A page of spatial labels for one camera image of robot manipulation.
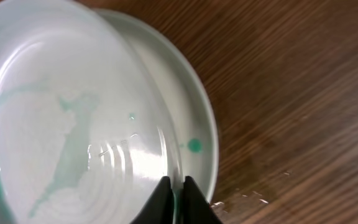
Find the wood grain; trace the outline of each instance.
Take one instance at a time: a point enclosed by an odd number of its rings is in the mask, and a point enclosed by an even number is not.
[[[220,134],[224,223],[358,223],[358,0],[81,0],[194,66]]]

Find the plate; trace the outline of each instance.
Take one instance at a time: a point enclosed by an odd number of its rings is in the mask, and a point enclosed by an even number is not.
[[[205,89],[180,51],[146,23],[105,9],[95,11],[137,52],[173,118],[183,175],[192,176],[210,202],[218,175],[216,122]]]
[[[0,3],[0,223],[129,223],[179,187],[170,113],[136,54],[73,1]]]

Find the dark wood tabletop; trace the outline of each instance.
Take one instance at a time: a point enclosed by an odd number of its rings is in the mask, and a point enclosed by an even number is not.
[[[224,223],[358,224],[358,0],[81,0],[168,37],[220,140]]]

